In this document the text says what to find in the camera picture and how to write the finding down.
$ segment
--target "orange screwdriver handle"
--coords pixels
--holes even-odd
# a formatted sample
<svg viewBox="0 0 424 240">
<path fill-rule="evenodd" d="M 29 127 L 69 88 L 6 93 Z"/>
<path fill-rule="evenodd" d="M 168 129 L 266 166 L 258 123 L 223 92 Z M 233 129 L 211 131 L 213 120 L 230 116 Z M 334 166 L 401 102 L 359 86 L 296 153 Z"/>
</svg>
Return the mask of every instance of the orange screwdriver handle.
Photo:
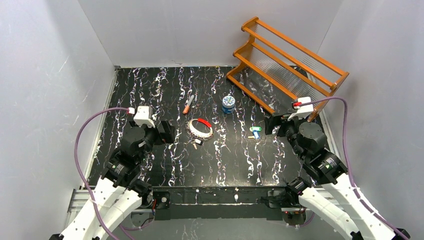
<svg viewBox="0 0 424 240">
<path fill-rule="evenodd" d="M 189 105 L 185 106 L 184 111 L 182 111 L 182 114 L 187 114 L 189 112 L 189 109 L 190 109 Z"/>
</svg>

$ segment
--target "screwdriver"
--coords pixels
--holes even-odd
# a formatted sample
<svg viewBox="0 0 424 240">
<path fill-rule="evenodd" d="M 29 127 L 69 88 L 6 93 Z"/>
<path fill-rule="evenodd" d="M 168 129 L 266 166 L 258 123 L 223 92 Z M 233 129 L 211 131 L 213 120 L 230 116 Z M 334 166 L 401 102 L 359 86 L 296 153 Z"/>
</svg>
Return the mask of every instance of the screwdriver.
<svg viewBox="0 0 424 240">
<path fill-rule="evenodd" d="M 182 111 L 182 114 L 187 114 L 189 112 L 190 105 L 192 104 L 194 98 L 195 98 L 194 95 L 190 96 L 190 99 L 188 100 L 187 105 L 185 105 L 185 108 L 184 108 L 184 111 Z"/>
</svg>

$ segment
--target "orange wooden rack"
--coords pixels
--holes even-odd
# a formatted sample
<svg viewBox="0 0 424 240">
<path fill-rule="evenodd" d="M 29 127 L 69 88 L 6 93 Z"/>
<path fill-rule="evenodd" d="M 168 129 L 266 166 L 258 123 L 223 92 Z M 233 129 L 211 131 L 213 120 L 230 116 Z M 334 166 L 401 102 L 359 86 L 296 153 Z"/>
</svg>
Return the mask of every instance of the orange wooden rack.
<svg viewBox="0 0 424 240">
<path fill-rule="evenodd" d="M 337 73 L 340 77 L 336 82 L 331 82 L 328 79 L 326 79 L 324 76 L 319 74 L 317 71 L 313 70 L 306 64 L 302 63 L 295 57 L 289 55 L 287 52 L 283 51 L 281 48 L 277 47 L 274 43 L 270 42 L 269 40 L 265 39 L 263 36 L 256 33 L 254 30 L 252 30 L 255 25 L 260 25 L 266 30 L 270 31 L 271 33 L 275 34 L 276 36 L 280 37 L 296 49 L 302 51 L 303 53 L 307 54 L 311 58 L 315 59 L 322 65 L 326 66 L 333 72 Z M 277 82 L 275 79 L 273 79 L 270 75 L 266 74 L 263 70 L 261 70 L 259 67 L 254 65 L 251 61 L 249 61 L 249 58 L 251 56 L 251 52 L 253 48 L 261 51 L 263 54 L 265 54 L 268 58 L 274 60 L 276 63 L 290 71 L 292 74 L 296 75 L 299 78 L 299 81 L 304 81 L 309 86 L 314 88 L 316 91 L 320 92 L 326 97 L 333 96 L 337 89 L 342 85 L 343 81 L 346 79 L 346 77 L 349 75 L 347 71 L 343 71 L 340 68 L 336 67 L 332 63 L 328 62 L 327 60 L 323 59 L 322 57 L 318 56 L 314 52 L 310 51 L 306 47 L 300 45 L 299 43 L 295 42 L 293 39 L 289 38 L 288 36 L 282 34 L 281 32 L 277 31 L 275 28 L 271 27 L 270 25 L 266 24 L 265 22 L 259 20 L 258 17 L 254 17 L 250 19 L 249 21 L 245 22 L 241 26 L 241 30 L 243 32 L 246 32 L 249 34 L 249 38 L 247 42 L 239 47 L 237 50 L 234 51 L 232 54 L 234 57 L 240 60 L 240 64 L 233 68 L 231 71 L 229 71 L 226 75 L 226 77 L 232 81 L 237 87 L 239 87 L 242 91 L 244 91 L 249 97 L 251 97 L 253 100 L 255 100 L 259 105 L 261 105 L 266 111 L 268 111 L 270 114 L 274 113 L 275 111 L 268 106 L 265 102 L 263 102 L 261 99 L 259 99 L 254 93 L 252 93 L 250 90 L 248 90 L 243 84 L 241 84 L 239 81 L 234 78 L 234 75 L 239 73 L 243 68 L 249 67 L 253 71 L 257 72 L 259 75 L 261 75 L 264 79 L 272 83 L 275 87 L 277 87 L 279 90 L 281 90 L 284 94 L 288 95 L 293 100 L 297 99 L 298 97 L 307 97 L 307 96 L 296 96 L 293 92 L 289 91 L 287 88 L 285 88 L 283 85 L 281 85 L 279 82 Z M 315 79 L 323 83 L 325 87 L 319 86 L 317 83 L 312 81 L 311 79 L 305 77 L 292 67 L 290 67 L 287 63 L 285 63 L 283 60 L 281 60 L 279 57 L 275 56 L 268 50 L 266 50 L 264 47 L 260 46 L 259 44 L 255 43 L 255 40 L 258 40 L 289 60 L 290 62 L 297 65 L 299 68 L 305 70 L 307 73 L 309 73 L 311 76 L 313 76 Z M 320 104 L 318 104 L 314 108 L 314 112 L 309 116 L 309 121 L 313 120 L 324 108 L 324 106 L 327 104 L 327 101 L 323 101 Z"/>
</svg>

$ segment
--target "gray wall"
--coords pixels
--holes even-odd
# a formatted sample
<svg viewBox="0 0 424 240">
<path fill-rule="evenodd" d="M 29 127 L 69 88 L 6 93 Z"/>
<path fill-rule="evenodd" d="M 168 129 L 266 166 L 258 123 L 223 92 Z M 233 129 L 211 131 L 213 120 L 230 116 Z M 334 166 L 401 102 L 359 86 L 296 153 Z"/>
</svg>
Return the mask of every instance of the gray wall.
<svg viewBox="0 0 424 240">
<path fill-rule="evenodd" d="M 79 0 L 114 65 L 237 65 L 241 26 L 258 16 L 318 51 L 342 0 Z"/>
<path fill-rule="evenodd" d="M 46 240 L 62 231 L 79 127 L 102 110 L 114 67 L 77 0 L 0 4 L 1 239 Z M 86 167 L 99 121 L 87 127 Z"/>
<path fill-rule="evenodd" d="M 318 54 L 349 71 L 347 149 L 356 183 L 394 225 L 423 239 L 424 2 L 343 2 Z M 326 107 L 342 149 L 343 104 Z"/>
</svg>

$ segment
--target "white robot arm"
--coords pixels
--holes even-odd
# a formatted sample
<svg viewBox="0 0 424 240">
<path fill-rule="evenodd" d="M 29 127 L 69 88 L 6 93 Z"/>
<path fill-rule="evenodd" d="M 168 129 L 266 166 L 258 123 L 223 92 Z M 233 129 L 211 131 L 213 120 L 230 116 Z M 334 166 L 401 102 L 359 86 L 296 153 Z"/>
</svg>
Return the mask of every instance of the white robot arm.
<svg viewBox="0 0 424 240">
<path fill-rule="evenodd" d="M 344 211 L 320 196 L 315 189 L 308 186 L 307 181 L 300 177 L 287 185 L 286 191 L 291 194 L 287 199 L 296 199 L 298 201 L 292 204 L 300 204 L 314 211 L 345 239 L 410 238 L 404 229 L 389 226 L 388 222 L 378 215 L 377 210 L 372 207 L 360 189 L 352 187 L 354 184 L 349 179 L 348 169 L 335 154 L 326 149 L 327 136 L 321 127 L 317 123 L 307 122 L 304 119 L 314 110 L 312 105 L 314 103 L 316 102 L 311 102 L 310 97 L 302 97 L 292 103 L 295 113 L 274 113 L 265 120 L 265 134 L 270 134 L 275 127 L 279 126 L 277 136 L 287 137 L 294 152 L 303 161 L 302 167 L 317 184 L 339 202 Z"/>
<path fill-rule="evenodd" d="M 105 240 L 109 236 L 106 229 L 112 232 L 132 211 L 143 203 L 148 205 L 152 187 L 139 179 L 140 164 L 154 145 L 173 143 L 176 129 L 168 121 L 156 127 L 149 106 L 139 106 L 137 111 L 129 108 L 128 113 L 135 114 L 129 121 L 131 128 L 122 135 L 120 147 L 112 153 L 92 191 L 95 202 L 87 200 L 70 225 L 50 240 Z"/>
</svg>

